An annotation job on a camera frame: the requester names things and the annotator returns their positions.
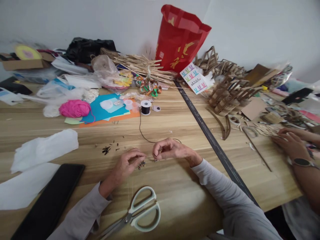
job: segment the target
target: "pink yarn ball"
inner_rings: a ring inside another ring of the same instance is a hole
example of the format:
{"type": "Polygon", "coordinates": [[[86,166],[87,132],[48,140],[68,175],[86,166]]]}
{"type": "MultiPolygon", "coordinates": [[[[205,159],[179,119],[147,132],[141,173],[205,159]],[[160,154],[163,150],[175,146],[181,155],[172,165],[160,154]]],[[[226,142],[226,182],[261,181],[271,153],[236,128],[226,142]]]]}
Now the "pink yarn ball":
{"type": "Polygon", "coordinates": [[[82,100],[69,100],[59,108],[62,116],[70,118],[85,117],[90,111],[89,103],[82,100]]]}

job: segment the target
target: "black metal strip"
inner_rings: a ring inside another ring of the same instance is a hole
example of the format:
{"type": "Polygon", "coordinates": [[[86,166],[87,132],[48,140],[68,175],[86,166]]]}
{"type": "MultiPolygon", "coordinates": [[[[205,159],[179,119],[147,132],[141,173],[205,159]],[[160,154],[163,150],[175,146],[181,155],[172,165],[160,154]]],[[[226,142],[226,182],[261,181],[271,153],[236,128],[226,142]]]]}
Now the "black metal strip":
{"type": "Polygon", "coordinates": [[[249,189],[247,186],[244,184],[243,180],[239,176],[237,170],[234,168],[230,160],[228,159],[227,155],[224,153],[222,148],[220,147],[219,143],[217,140],[214,138],[212,133],[210,132],[209,128],[207,127],[206,123],[203,121],[202,117],[200,116],[199,112],[197,109],[194,107],[193,103],[190,101],[188,95],[185,93],[185,91],[181,88],[180,83],[177,81],[174,81],[176,84],[177,88],[179,89],[180,94],[182,95],[183,99],[185,100],[186,104],[190,108],[190,111],[192,112],[194,118],[197,120],[200,128],[202,129],[204,135],[207,137],[209,143],[211,144],[213,150],[216,152],[218,158],[220,159],[220,162],[226,169],[230,179],[237,184],[242,191],[244,191],[247,196],[254,202],[255,205],[258,205],[257,201],[254,199],[252,194],[250,193],[249,189]]]}

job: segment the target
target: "yellow paper plate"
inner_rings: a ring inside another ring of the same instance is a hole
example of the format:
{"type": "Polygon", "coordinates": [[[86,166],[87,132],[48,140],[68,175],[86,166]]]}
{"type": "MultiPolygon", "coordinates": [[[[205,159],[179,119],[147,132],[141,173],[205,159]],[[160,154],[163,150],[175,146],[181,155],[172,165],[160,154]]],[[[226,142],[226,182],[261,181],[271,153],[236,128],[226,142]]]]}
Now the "yellow paper plate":
{"type": "Polygon", "coordinates": [[[42,59],[42,55],[37,50],[26,45],[17,45],[15,52],[21,60],[42,59]]]}

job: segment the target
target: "watch face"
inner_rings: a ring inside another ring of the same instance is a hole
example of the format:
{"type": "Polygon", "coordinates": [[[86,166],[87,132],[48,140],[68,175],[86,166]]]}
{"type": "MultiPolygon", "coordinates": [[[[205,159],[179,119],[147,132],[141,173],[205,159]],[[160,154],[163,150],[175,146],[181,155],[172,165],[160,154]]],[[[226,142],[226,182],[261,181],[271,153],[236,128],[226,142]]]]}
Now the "watch face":
{"type": "Polygon", "coordinates": [[[309,165],[310,165],[310,163],[309,163],[308,160],[305,160],[305,159],[302,159],[302,158],[296,158],[296,159],[294,160],[294,162],[295,162],[296,164],[298,164],[298,165],[301,165],[301,166],[309,166],[309,165]]]}

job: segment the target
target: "orange paper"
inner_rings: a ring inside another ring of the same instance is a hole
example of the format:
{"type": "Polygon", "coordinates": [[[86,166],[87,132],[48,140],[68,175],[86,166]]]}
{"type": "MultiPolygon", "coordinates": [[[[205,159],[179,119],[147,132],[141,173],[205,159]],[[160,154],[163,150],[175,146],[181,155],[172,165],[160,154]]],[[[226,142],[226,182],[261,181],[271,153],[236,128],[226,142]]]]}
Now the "orange paper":
{"type": "Polygon", "coordinates": [[[92,126],[96,126],[96,125],[100,125],[100,124],[104,124],[104,123],[108,123],[108,122],[121,121],[121,120],[129,119],[129,118],[139,117],[139,116],[140,116],[140,112],[134,113],[132,110],[130,110],[130,114],[122,115],[122,116],[118,116],[118,117],[113,117],[109,121],[100,120],[100,121],[96,121],[96,122],[88,123],[88,124],[81,123],[81,124],[79,124],[79,128],[92,127],[92,126]]]}

